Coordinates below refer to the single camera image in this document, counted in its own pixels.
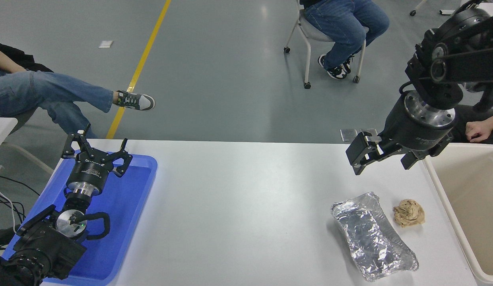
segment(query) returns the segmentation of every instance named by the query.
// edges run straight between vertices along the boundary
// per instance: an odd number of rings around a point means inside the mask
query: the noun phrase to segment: black and white sneaker
[[[350,56],[349,58],[347,58],[347,60],[345,60],[343,64],[341,64],[341,67],[343,68],[343,70],[345,70],[346,73],[351,73],[351,63],[353,57],[354,56]]]
[[[151,110],[154,108],[155,101],[152,96],[147,94],[136,94],[126,91],[117,91],[119,93],[117,106],[133,108],[137,110]]]
[[[322,54],[317,59],[317,62],[319,63],[319,65],[323,69],[324,69],[324,57],[325,56],[326,56],[325,54]],[[328,70],[326,70],[326,72],[328,72],[328,76],[330,76],[334,79],[344,79],[347,76],[347,73],[342,69],[341,65],[338,67],[332,68],[332,69],[328,69]]]

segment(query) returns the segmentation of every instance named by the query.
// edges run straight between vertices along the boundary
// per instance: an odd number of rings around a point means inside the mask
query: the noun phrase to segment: white chair
[[[289,35],[289,39],[287,40],[287,44],[283,48],[283,52],[288,54],[289,51],[291,50],[289,48],[289,42],[291,40],[292,34],[294,33],[294,30],[298,28],[298,30],[301,32],[301,36],[303,37],[303,40],[307,44],[307,67],[305,68],[305,81],[303,82],[303,85],[305,89],[309,89],[312,87],[309,82],[309,70],[310,70],[310,56],[312,54],[312,48],[310,47],[310,43],[308,39],[316,40],[319,42],[334,42],[332,38],[329,38],[327,35],[323,34],[323,32],[319,31],[316,27],[312,26],[310,22],[305,19],[305,10],[301,9],[299,11],[299,16],[298,20],[296,20],[296,24],[294,24],[294,27],[292,27],[291,34]],[[361,73],[361,65],[363,64],[363,55],[365,54],[365,48],[367,46],[367,42],[363,41],[363,46],[361,47],[361,53],[359,54],[359,64],[358,64],[358,71],[356,72],[356,76],[352,80],[354,83],[359,83],[359,77]]]
[[[414,16],[414,15],[416,15],[416,12],[418,11],[418,9],[419,9],[419,8],[420,8],[423,4],[425,4],[425,2],[427,2],[427,0],[421,0],[421,2],[420,2],[418,5],[416,5],[416,7],[414,7],[414,10],[412,10],[412,11],[409,13],[409,15],[410,15],[410,16]],[[445,16],[448,16],[448,15],[452,15],[454,11],[455,11],[455,10],[443,10],[443,9],[441,9],[441,10],[439,10],[439,14],[441,14],[441,15],[445,15]]]
[[[36,110],[36,108],[34,108],[32,110],[28,110],[26,112],[23,112],[21,114],[17,114],[16,116],[12,116],[12,117],[15,117],[17,119],[17,125],[10,132],[10,134],[19,130],[31,118],[31,116],[34,114],[35,110]],[[50,168],[47,164],[43,163],[40,159],[38,159],[36,156],[31,154],[26,149],[20,147],[19,145],[9,143],[9,142],[3,142],[1,144],[1,146],[12,148],[12,149],[16,150],[17,152],[22,154],[25,158],[27,158],[32,163],[36,164],[38,167],[40,167],[42,170],[44,170],[48,174],[52,174],[54,172],[54,170],[52,168]]]

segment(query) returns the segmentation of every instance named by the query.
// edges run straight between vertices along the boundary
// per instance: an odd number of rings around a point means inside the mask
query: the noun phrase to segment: plastic bin
[[[425,165],[472,272],[493,284],[493,145],[451,143]]]
[[[93,197],[87,210],[87,213],[108,213],[111,218],[111,232],[103,239],[86,240],[82,243],[87,251],[72,268],[67,279],[45,278],[43,281],[72,286],[105,286],[114,279],[123,263],[158,167],[153,157],[132,155],[134,157],[124,176],[118,178],[109,174],[103,193]],[[61,162],[24,222],[51,204],[61,210],[66,201],[63,189],[74,165],[75,161],[72,159]],[[103,231],[103,223],[90,221],[86,229],[91,234],[99,234]],[[9,259],[14,254],[13,247],[19,239],[19,236],[14,236],[3,253],[3,258]]]

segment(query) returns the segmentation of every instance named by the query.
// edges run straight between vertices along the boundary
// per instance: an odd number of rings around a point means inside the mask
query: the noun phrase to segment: gray floor
[[[157,100],[150,112],[126,110],[115,138],[184,141],[341,143],[340,129],[383,129],[414,45],[439,27],[459,0],[376,0],[390,18],[388,31],[366,50],[359,84],[330,79],[316,63],[330,45],[312,44],[310,82],[303,88],[306,47],[299,34],[283,54],[296,20],[294,0],[173,0],[135,87]],[[109,89],[126,89],[164,0],[0,0],[0,42],[35,55],[52,70]],[[114,40],[99,49],[101,40]],[[463,103],[475,103],[479,95]],[[104,114],[79,104],[105,137],[117,107]],[[66,135],[38,109],[7,141],[56,166]],[[43,190],[49,175],[0,148],[0,172]],[[36,195],[0,179],[11,199],[31,208]],[[0,206],[0,228],[10,226]]]

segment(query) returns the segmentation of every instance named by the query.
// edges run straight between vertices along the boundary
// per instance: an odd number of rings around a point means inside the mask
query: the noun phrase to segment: aluminum foil tray
[[[351,257],[366,281],[418,269],[416,255],[395,232],[373,192],[334,203],[331,212],[344,231]]]

